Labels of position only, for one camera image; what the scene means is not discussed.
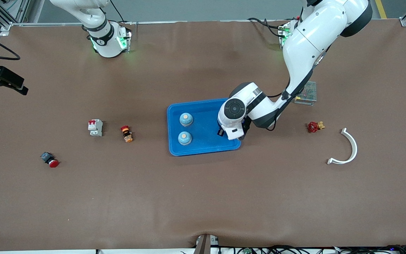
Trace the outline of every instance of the metal mesh box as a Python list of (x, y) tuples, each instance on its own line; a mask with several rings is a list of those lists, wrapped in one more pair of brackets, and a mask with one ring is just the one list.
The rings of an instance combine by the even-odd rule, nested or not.
[(316, 82), (306, 82), (303, 91), (294, 98), (294, 103), (313, 106), (317, 101)]

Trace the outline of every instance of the white circuit breaker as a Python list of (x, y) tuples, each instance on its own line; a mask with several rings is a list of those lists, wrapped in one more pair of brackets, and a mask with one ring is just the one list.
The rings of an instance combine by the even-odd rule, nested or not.
[(100, 119), (92, 119), (89, 121), (87, 129), (90, 131), (91, 136), (101, 137), (103, 135), (103, 122)]

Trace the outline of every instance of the yellow floor line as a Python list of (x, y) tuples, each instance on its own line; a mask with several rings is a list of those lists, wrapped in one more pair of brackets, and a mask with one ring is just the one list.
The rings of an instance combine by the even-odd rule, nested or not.
[(383, 8), (383, 5), (382, 5), (382, 1), (381, 0), (375, 0), (375, 3), (377, 4), (377, 8), (378, 8), (379, 13), (380, 13), (380, 18), (381, 19), (387, 19), (385, 9)]

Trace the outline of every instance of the red button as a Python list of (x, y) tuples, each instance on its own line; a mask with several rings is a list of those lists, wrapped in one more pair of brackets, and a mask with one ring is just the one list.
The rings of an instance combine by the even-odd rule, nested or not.
[(56, 159), (50, 161), (50, 168), (55, 168), (58, 165), (59, 165), (59, 162)]

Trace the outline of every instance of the black cable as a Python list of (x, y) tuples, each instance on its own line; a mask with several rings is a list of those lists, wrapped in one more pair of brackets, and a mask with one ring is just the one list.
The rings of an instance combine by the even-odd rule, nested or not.
[(271, 95), (271, 96), (268, 96), (267, 98), (275, 98), (275, 97), (278, 97), (278, 96), (280, 96), (280, 95), (282, 95), (282, 93), (279, 93), (279, 94), (277, 94), (277, 95)]
[(306, 254), (311, 254), (311, 253), (309, 253), (307, 250), (302, 249), (302, 248), (295, 248), (295, 249), (298, 250), (299, 253), (301, 253), (300, 251), (303, 251), (303, 252), (305, 252)]
[(231, 246), (219, 246), (219, 248), (233, 249), (233, 254), (236, 254), (236, 247), (231, 247)]
[(265, 251), (263, 251), (263, 248), (258, 248), (261, 251), (261, 254), (267, 254)]
[(278, 248), (274, 248), (272, 249), (272, 252), (274, 252), (275, 254), (281, 254), (283, 251), (286, 251), (286, 249), (282, 249), (282, 250), (278, 250)]
[(114, 6), (114, 9), (117, 11), (117, 13), (119, 14), (121, 20), (123, 20), (123, 22), (124, 22), (123, 17), (121, 16), (120, 12), (118, 11), (117, 7), (114, 5), (114, 3), (112, 2), (112, 0), (111, 0), (111, 4), (112, 4), (112, 6)]
[[(247, 20), (254, 20), (254, 21), (257, 21), (258, 23), (260, 23), (261, 25), (263, 25), (265, 27), (267, 26), (266, 23), (264, 23), (263, 21), (260, 21), (257, 18), (250, 18), (250, 19), (247, 19)], [(273, 29), (278, 29), (278, 27), (276, 27), (276, 26), (270, 26), (270, 27), (273, 28)]]
[[(275, 124), (273, 125), (273, 129), (272, 130), (274, 130), (275, 129), (275, 125), (277, 124), (277, 118), (275, 117)], [(278, 252), (276, 252), (277, 254), (280, 254), (280, 253), (282, 253), (283, 251), (290, 251), (290, 252), (292, 252), (293, 254), (297, 254), (295, 251), (293, 251), (292, 249), (295, 249), (294, 247), (292, 247), (292, 246), (274, 246), (273, 247), (274, 249), (282, 249), (281, 251), (278, 251)]]
[(391, 254), (390, 252), (385, 251), (385, 250), (381, 250), (381, 249), (369, 249), (369, 250), (366, 250), (366, 251), (359, 251), (359, 249), (358, 250), (348, 250), (348, 249), (341, 250), (341, 252), (343, 252), (343, 251), (350, 251), (348, 254), (374, 254), (374, 253), (377, 253), (377, 252), (378, 253)]
[(0, 59), (3, 59), (3, 60), (20, 60), (21, 59), (20, 56), (18, 56), (18, 54), (13, 52), (10, 48), (7, 48), (5, 45), (2, 45), (1, 43), (0, 43), (0, 46), (2, 48), (4, 48), (5, 50), (9, 51), (10, 53), (12, 53), (15, 56), (14, 58), (8, 58), (6, 56), (0, 56)]
[(278, 117), (278, 112), (280, 111), (280, 109), (277, 109), (277, 112), (275, 113), (275, 115), (274, 115), (274, 122), (273, 122), (273, 127), (272, 127), (272, 129), (268, 129), (268, 128), (266, 128), (266, 130), (268, 130), (268, 131), (270, 131), (270, 132), (272, 132), (272, 131), (274, 131), (275, 130), (275, 127), (277, 126), (277, 117)]
[(303, 7), (302, 7), (302, 11), (300, 12), (300, 16), (299, 16), (299, 21), (300, 21), (300, 23), (302, 23), (302, 22), (303, 22), (303, 19), (302, 19), (302, 14), (303, 14)]
[(269, 26), (269, 23), (267, 23), (267, 19), (264, 19), (264, 23), (266, 23), (267, 28), (269, 29), (269, 31), (270, 31), (273, 35), (275, 35), (275, 36), (277, 36), (277, 37), (280, 37), (280, 35), (278, 35), (278, 34), (276, 34), (276, 33), (274, 33), (274, 32), (272, 31), (272, 29), (271, 29), (270, 26)]
[[(100, 10), (106, 15), (106, 12), (105, 11), (103, 11), (103, 9), (101, 8), (101, 7), (99, 7), (100, 8)], [(125, 20), (123, 20), (122, 19), (122, 21), (115, 21), (115, 20), (110, 20), (110, 19), (108, 19), (108, 21), (114, 21), (114, 22), (128, 22), (128, 21), (125, 21)]]

